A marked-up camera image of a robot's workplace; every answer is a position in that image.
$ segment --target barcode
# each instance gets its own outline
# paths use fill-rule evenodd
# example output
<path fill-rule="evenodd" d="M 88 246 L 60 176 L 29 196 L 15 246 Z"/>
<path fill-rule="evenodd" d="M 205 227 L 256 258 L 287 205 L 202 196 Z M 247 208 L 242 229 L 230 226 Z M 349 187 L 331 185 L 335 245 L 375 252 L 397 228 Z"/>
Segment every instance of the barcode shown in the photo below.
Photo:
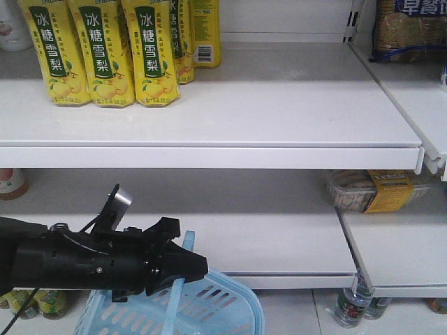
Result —
<path fill-rule="evenodd" d="M 212 63 L 212 45 L 199 45 L 195 56 L 196 63 Z"/>

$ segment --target yellow bottle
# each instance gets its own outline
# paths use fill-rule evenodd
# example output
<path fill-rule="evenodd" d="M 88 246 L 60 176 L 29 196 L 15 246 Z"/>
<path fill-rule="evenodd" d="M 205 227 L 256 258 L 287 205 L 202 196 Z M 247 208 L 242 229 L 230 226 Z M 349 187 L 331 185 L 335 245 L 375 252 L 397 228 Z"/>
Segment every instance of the yellow bottle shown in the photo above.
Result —
<path fill-rule="evenodd" d="M 80 37 L 93 102 L 126 107 L 135 102 L 129 33 L 118 0 L 68 0 Z"/>
<path fill-rule="evenodd" d="M 190 0 L 171 0 L 170 30 L 173 38 L 175 68 L 180 84 L 194 80 Z"/>
<path fill-rule="evenodd" d="M 215 68 L 222 61 L 219 0 L 191 0 L 194 66 Z"/>
<path fill-rule="evenodd" d="M 66 0 L 18 0 L 18 3 L 54 103 L 77 107 L 90 102 L 78 35 Z"/>
<path fill-rule="evenodd" d="M 122 0 L 131 36 L 135 93 L 146 107 L 180 97 L 169 22 L 170 0 Z"/>

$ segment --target shelf bracket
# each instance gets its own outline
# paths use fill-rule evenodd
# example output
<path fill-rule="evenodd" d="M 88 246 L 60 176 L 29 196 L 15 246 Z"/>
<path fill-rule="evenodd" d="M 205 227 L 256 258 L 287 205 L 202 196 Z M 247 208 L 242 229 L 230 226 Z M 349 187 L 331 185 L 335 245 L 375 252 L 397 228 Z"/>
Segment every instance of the shelf bracket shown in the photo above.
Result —
<path fill-rule="evenodd" d="M 438 174 L 441 176 L 442 181 L 447 181 L 447 164 L 446 158 L 431 159 L 428 155 L 424 157 L 424 164 L 432 174 Z"/>
<path fill-rule="evenodd" d="M 416 163 L 416 169 L 414 170 L 414 173 L 420 174 L 422 171 L 422 166 L 424 164 L 424 157 L 425 157 L 425 148 L 419 147 L 419 155 L 418 155 L 418 162 Z"/>
<path fill-rule="evenodd" d="M 351 12 L 349 13 L 348 22 L 346 24 L 346 30 L 344 32 L 343 43 L 351 42 L 352 38 L 357 33 L 358 18 L 360 17 L 364 1 L 365 0 L 352 1 Z"/>

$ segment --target green label panel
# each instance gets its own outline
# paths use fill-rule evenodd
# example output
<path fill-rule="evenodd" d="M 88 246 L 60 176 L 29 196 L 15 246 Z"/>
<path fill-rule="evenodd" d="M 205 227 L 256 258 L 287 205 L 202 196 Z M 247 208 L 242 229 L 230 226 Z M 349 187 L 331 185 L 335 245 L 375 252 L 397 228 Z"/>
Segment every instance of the green label panel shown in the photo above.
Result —
<path fill-rule="evenodd" d="M 159 47 L 156 36 L 155 8 L 136 7 L 135 13 L 140 27 L 145 76 L 158 78 L 162 76 Z"/>
<path fill-rule="evenodd" d="M 171 0 L 170 2 L 170 32 L 173 37 L 173 51 L 176 59 L 183 57 L 182 37 L 179 25 L 179 1 Z"/>
<path fill-rule="evenodd" d="M 105 44 L 103 19 L 101 9 L 98 7 L 79 7 L 85 30 L 90 42 L 91 55 L 93 56 L 95 76 L 103 79 L 113 78 L 112 68 Z"/>
<path fill-rule="evenodd" d="M 53 77 L 66 77 L 64 61 L 57 45 L 57 38 L 54 34 L 54 29 L 51 24 L 51 17 L 48 9 L 45 7 L 33 6 L 29 7 L 29 11 L 33 16 L 39 36 L 41 37 L 43 48 L 45 49 L 45 56 L 47 57 L 48 68 Z"/>

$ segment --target canned drink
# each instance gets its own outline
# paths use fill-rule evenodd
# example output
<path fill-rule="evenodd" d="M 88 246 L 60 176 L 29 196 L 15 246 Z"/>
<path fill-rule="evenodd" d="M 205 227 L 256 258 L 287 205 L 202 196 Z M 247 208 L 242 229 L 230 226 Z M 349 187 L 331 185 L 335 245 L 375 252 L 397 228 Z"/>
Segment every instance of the canned drink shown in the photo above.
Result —
<path fill-rule="evenodd" d="M 12 290 L 6 293 L 3 297 L 8 301 L 8 305 L 13 314 L 16 314 L 28 299 L 29 294 L 26 290 Z M 31 319 L 34 318 L 37 313 L 37 303 L 34 300 L 31 300 L 25 310 L 19 315 L 19 318 Z"/>
<path fill-rule="evenodd" d="M 51 320 L 62 318 L 67 312 L 67 298 L 61 290 L 39 290 L 34 295 L 43 317 Z"/>
<path fill-rule="evenodd" d="M 9 308 L 8 300 L 6 300 L 3 296 L 0 297 L 0 308 L 1 309 L 8 309 Z"/>

